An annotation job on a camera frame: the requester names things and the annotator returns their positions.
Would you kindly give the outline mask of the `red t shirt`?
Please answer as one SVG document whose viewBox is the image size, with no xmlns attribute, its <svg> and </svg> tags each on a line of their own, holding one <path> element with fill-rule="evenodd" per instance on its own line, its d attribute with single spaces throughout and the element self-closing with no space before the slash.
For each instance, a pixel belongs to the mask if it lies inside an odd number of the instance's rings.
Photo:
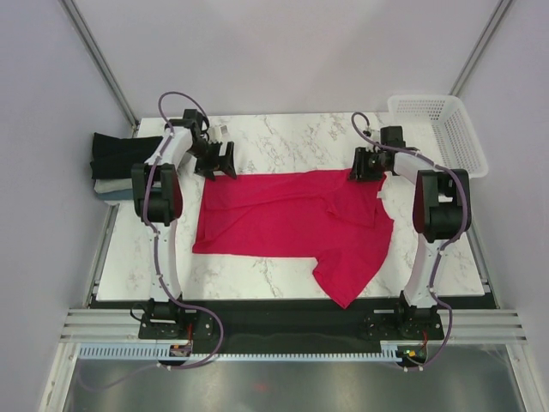
<svg viewBox="0 0 549 412">
<path fill-rule="evenodd" d="M 348 175 L 317 170 L 208 180 L 192 251 L 313 258 L 317 285 L 347 308 L 383 266 L 394 229 L 377 195 L 383 182 Z"/>
</svg>

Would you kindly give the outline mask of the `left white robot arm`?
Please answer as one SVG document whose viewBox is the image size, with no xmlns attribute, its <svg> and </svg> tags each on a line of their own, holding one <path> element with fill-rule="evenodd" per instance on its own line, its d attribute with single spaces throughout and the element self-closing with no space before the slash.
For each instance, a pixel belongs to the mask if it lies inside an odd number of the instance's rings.
<svg viewBox="0 0 549 412">
<path fill-rule="evenodd" d="M 171 118 L 159 146 L 130 172 L 134 210 L 151 230 L 153 274 L 150 298 L 168 302 L 182 295 L 176 259 L 178 220 L 184 211 L 178 167 L 190 157 L 196 159 L 195 173 L 214 181 L 218 174 L 237 178 L 234 143 L 209 138 L 209 120 L 197 109 L 184 110 Z"/>
</svg>

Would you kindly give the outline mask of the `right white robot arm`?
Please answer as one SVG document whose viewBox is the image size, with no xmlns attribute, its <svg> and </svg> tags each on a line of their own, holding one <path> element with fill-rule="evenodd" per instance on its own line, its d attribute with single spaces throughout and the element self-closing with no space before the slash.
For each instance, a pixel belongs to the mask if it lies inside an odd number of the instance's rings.
<svg viewBox="0 0 549 412">
<path fill-rule="evenodd" d="M 370 130 L 360 135 L 372 148 L 355 149 L 349 175 L 352 181 L 379 181 L 390 172 L 414 184 L 412 219 L 418 247 L 412 274 L 402 291 L 410 308 L 392 318 L 399 336 L 413 337 L 424 327 L 424 319 L 416 309 L 430 309 L 438 304 L 436 276 L 446 249 L 471 225 L 469 173 L 462 168 L 438 165 L 407 146 L 400 126 L 383 127 L 377 142 L 371 140 Z"/>
</svg>

